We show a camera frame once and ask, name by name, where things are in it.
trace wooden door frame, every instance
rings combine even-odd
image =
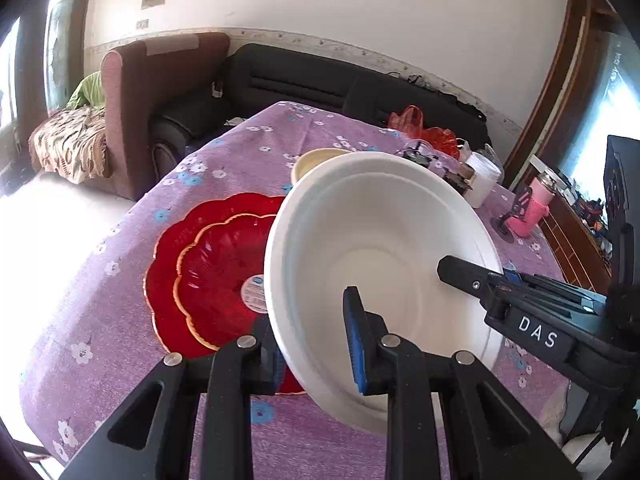
[[[542,91],[529,120],[504,165],[505,187],[511,185],[520,169],[529,160],[529,155],[538,142],[549,115],[551,115],[556,105],[566,74],[569,72],[569,67],[574,58],[575,47],[580,36],[582,18],[586,10],[587,0],[567,0],[562,32],[551,68],[546,75]]]
[[[622,20],[606,0],[587,0],[584,27],[573,71],[566,91],[558,103],[558,111],[536,150],[536,156],[549,167],[558,168],[582,124],[602,70],[606,52],[606,32],[629,36]],[[515,187],[528,184],[536,174],[535,168],[529,166]]]

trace white jar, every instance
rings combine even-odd
[[[500,168],[477,152],[473,152],[466,163],[476,171],[476,174],[469,181],[471,189],[465,193],[465,200],[471,207],[477,209],[498,182]]]

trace floral tablecloth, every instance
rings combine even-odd
[[[168,225],[205,200],[243,191],[288,193],[295,159],[308,150],[336,146],[394,153],[407,140],[395,130],[279,102],[185,158],[95,248],[33,348],[20,400],[28,425],[44,446],[68,462],[164,356],[142,278]],[[434,171],[443,171],[447,159],[442,160],[433,164]],[[503,265],[562,279],[539,229],[507,244],[490,227],[489,219],[504,213],[512,199],[496,186],[478,210]],[[566,382],[509,341],[494,371],[534,415]],[[384,438],[333,420],[306,395],[254,398],[252,442],[257,480],[384,476]],[[197,478],[194,467],[192,471]]]

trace green cloth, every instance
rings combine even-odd
[[[102,91],[100,72],[94,72],[82,79],[66,107],[71,110],[77,110],[87,104],[97,108],[104,107],[104,92]]]

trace white plastic bowl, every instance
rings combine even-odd
[[[356,285],[366,310],[423,351],[467,349],[491,368],[502,337],[479,300],[438,279],[453,254],[502,272],[482,222],[442,179],[387,153],[325,161],[289,193],[271,227],[264,263],[267,309],[287,364],[336,419],[386,431],[386,396],[353,381],[342,292]]]

